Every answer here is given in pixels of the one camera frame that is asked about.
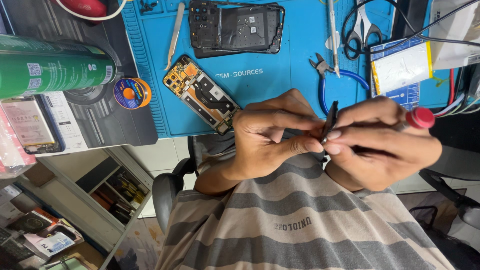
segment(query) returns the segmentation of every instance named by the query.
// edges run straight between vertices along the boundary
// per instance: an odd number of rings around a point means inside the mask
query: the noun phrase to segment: disassembled smartphone
[[[163,84],[220,135],[232,128],[232,118],[241,110],[187,55],[180,56]]]
[[[327,142],[327,135],[333,130],[333,128],[335,128],[337,118],[338,101],[334,101],[330,107],[330,110],[328,111],[327,120],[322,130],[322,139],[320,140],[320,143],[324,144]]]
[[[189,7],[194,49],[280,52],[285,19],[282,6],[192,0]]]
[[[0,104],[25,153],[34,155],[63,151],[41,95],[5,99]]]

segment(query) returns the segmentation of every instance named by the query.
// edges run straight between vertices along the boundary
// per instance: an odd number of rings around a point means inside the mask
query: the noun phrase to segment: striped shirt
[[[350,192],[310,153],[221,197],[179,193],[156,270],[449,269],[390,188]]]

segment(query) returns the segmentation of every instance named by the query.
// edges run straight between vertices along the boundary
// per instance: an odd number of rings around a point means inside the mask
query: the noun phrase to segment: blue silicone repair mat
[[[150,107],[159,138],[213,132],[162,84],[162,79],[167,73],[164,69],[168,61],[168,50],[179,2],[180,0],[158,0],[153,11],[141,13],[140,0],[133,0],[127,2],[122,11],[139,76],[151,86],[153,91]],[[290,88],[298,88],[317,115],[325,117],[318,103],[319,76],[308,59],[316,61],[315,53],[318,52],[332,65],[331,51],[325,47],[325,41],[330,35],[327,5],[318,0],[277,1],[286,9],[284,34],[278,54],[242,53],[197,60],[190,46],[188,2],[184,3],[186,7],[173,63],[180,55],[189,55],[242,107],[251,102],[276,97]],[[341,31],[341,26],[353,7],[354,0],[339,0],[335,4],[338,31]],[[381,0],[366,5],[370,22],[380,28],[384,40],[388,40],[391,36],[393,10],[392,6]],[[353,19],[355,16],[348,23],[348,31],[352,28]],[[372,35],[371,43],[374,42],[374,38],[376,38],[375,35]],[[368,70],[365,56],[361,56],[356,61],[349,61],[345,57],[343,44],[341,44],[339,58],[341,69],[353,71],[365,77]],[[259,70],[259,72],[247,72],[251,70]],[[439,71],[434,75],[445,79],[448,78],[448,71]],[[348,77],[338,79],[333,74],[327,75],[327,104],[338,100],[342,108],[362,101],[369,95],[370,93],[353,79]],[[422,106],[438,107],[445,104],[447,98],[448,80],[439,87],[434,80],[422,82]]]

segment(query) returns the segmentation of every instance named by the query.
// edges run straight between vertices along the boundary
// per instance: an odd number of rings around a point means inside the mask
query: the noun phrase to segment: barcode
[[[107,74],[105,74],[105,79],[103,80],[101,85],[104,85],[110,81],[113,75],[113,67],[112,66],[105,66],[107,68]]]
[[[42,83],[42,79],[30,79],[27,89],[39,88]]]
[[[42,70],[40,69],[39,64],[27,64],[27,66],[30,76],[38,76],[42,74]]]

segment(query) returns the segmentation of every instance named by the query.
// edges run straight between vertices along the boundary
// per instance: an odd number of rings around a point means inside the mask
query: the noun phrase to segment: office chair
[[[419,172],[428,184],[454,202],[458,216],[466,224],[480,230],[480,203],[460,195],[442,177],[464,181],[480,181],[480,154],[443,146],[442,155],[432,166]]]
[[[188,173],[198,176],[195,156],[193,154],[193,138],[188,136],[189,158],[182,159],[173,172],[162,173],[155,177],[152,185],[152,200],[156,219],[163,233],[167,232],[168,218],[172,210],[172,203],[177,194],[183,190],[183,177]]]

